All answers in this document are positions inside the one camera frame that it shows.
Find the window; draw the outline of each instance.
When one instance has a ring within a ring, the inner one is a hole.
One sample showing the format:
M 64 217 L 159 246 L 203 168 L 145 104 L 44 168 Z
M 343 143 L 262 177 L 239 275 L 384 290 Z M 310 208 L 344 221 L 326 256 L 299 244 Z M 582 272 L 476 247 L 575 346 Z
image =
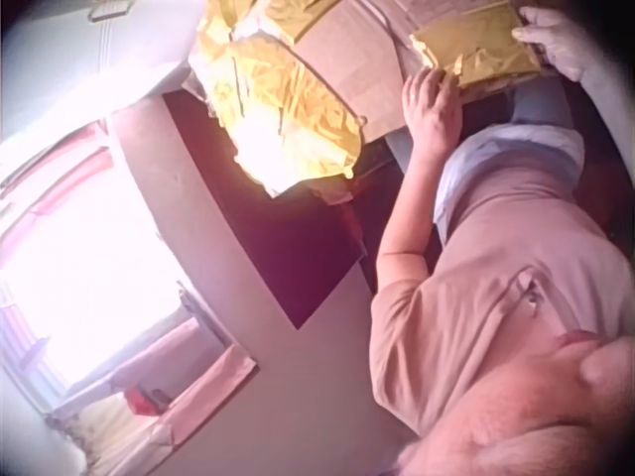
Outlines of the window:
M 189 318 L 183 272 L 100 137 L 66 141 L 3 196 L 2 347 L 44 412 Z

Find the person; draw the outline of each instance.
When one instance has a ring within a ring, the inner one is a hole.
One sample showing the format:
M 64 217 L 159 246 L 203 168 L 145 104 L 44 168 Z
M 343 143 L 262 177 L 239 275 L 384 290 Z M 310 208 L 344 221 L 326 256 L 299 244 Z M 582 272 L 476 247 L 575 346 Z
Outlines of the person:
M 561 13 L 521 13 L 516 38 L 581 81 L 628 153 L 632 103 L 613 66 Z M 633 274 L 573 200 L 583 141 L 559 86 L 518 87 L 511 124 L 459 146 L 455 79 L 424 68 L 404 85 L 414 145 L 370 339 L 375 400 L 419 436 L 399 474 L 594 474 L 635 416 Z M 444 250 L 430 274 L 434 223 Z

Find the pink shirt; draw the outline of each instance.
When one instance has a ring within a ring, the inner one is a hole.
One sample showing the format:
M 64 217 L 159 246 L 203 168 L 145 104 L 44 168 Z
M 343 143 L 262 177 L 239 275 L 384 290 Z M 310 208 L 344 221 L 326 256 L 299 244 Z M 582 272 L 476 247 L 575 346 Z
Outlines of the pink shirt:
M 628 261 L 555 178 L 527 162 L 465 186 L 434 274 L 373 301 L 375 399 L 419 435 L 475 379 L 553 336 L 632 333 Z

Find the hand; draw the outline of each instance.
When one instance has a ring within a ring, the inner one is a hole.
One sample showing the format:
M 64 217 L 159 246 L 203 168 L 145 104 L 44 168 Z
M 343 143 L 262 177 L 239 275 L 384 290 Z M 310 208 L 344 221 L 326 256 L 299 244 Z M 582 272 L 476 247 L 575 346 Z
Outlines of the hand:
M 456 149 L 463 127 L 456 78 L 424 66 L 406 79 L 402 101 L 414 152 L 445 162 Z
M 535 7 L 523 7 L 520 13 L 530 25 L 514 29 L 514 38 L 542 45 L 549 62 L 571 81 L 582 81 L 602 58 L 593 38 L 564 13 Z

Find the white glove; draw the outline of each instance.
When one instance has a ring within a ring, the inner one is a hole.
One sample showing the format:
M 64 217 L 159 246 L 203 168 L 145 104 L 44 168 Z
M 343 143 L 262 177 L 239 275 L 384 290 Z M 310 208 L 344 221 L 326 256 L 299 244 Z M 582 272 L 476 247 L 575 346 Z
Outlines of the white glove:
M 600 62 L 602 51 L 597 43 L 564 13 L 535 7 L 523 7 L 520 13 L 529 25 L 514 29 L 514 38 L 542 45 L 549 62 L 571 81 L 581 82 Z

